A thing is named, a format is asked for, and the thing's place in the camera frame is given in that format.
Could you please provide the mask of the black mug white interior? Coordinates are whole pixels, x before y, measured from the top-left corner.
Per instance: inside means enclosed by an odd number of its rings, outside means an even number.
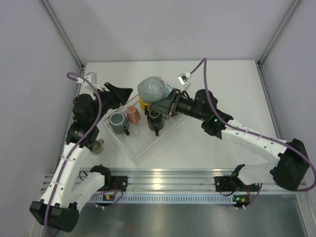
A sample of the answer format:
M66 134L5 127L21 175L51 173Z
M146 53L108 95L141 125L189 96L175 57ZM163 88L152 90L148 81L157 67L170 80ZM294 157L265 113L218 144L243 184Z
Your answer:
M156 137L164 127L163 114L155 111L149 111L147 114L148 127L151 131L155 132Z

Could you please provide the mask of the dark grey glazed mug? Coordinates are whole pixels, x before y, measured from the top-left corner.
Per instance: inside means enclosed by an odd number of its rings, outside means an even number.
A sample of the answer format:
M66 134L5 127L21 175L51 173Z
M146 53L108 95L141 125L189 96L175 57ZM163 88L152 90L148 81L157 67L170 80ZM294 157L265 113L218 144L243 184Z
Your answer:
M165 99L170 94L168 85L157 76L144 79L138 84L137 90L141 100L147 104Z

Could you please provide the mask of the yellow enamel mug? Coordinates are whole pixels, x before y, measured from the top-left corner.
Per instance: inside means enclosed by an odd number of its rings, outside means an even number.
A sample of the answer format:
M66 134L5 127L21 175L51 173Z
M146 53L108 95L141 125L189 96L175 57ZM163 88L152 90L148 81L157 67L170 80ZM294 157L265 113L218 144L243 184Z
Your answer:
M143 110L143 111L150 111L150 104L148 103L145 103L141 97L139 96L139 104L140 104L140 108Z

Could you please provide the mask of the pink coral mug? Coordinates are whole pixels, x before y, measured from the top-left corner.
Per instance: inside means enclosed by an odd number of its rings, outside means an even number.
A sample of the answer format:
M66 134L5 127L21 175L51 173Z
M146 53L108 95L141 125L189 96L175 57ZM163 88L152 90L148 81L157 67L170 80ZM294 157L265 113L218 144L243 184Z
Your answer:
M129 106L126 111L128 121L137 126L140 120L140 113L137 108L135 106Z

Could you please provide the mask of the dark green cup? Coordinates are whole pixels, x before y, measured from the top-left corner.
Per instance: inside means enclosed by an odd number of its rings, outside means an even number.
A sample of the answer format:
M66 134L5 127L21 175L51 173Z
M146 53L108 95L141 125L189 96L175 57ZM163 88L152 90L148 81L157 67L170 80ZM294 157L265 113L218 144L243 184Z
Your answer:
M114 133L130 135L129 132L129 121L126 115L122 112L114 112L109 117L109 123Z

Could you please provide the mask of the olive beige small mug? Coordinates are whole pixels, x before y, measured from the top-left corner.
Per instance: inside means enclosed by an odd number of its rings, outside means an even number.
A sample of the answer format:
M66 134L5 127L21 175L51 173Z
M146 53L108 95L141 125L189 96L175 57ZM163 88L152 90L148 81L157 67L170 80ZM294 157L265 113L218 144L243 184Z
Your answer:
M97 154L100 154L103 150L103 144L104 144L104 140L103 139L99 139L99 140L96 140L94 143L93 143L93 146L91 148L91 152L95 155Z

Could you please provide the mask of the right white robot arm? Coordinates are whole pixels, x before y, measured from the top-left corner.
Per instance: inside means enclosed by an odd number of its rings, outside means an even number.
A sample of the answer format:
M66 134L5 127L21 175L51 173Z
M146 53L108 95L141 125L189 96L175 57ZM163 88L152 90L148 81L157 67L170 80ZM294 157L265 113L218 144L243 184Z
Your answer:
M217 109L217 99L210 91L200 89L194 98L185 91L174 89L164 99L151 103L150 110L169 117L184 114L201 120L208 135L237 144L266 160L259 165L238 165L230 175L231 186L243 190L255 183L274 182L288 191L299 186L311 166L305 145L298 139L284 141L270 138L238 122Z

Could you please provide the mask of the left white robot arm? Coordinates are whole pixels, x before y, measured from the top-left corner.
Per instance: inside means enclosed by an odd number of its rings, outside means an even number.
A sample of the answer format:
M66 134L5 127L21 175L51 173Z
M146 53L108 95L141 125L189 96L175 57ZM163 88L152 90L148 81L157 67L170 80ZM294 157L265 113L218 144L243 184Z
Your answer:
M87 177L77 187L74 186L82 163L97 140L98 122L108 110L125 105L133 90L107 82L100 89L94 87L93 91L93 95L80 94L74 99L74 120L58 167L40 200L30 205L30 212L45 229L71 232L82 208L96 192L119 192L113 183L111 170L102 165L92 167Z

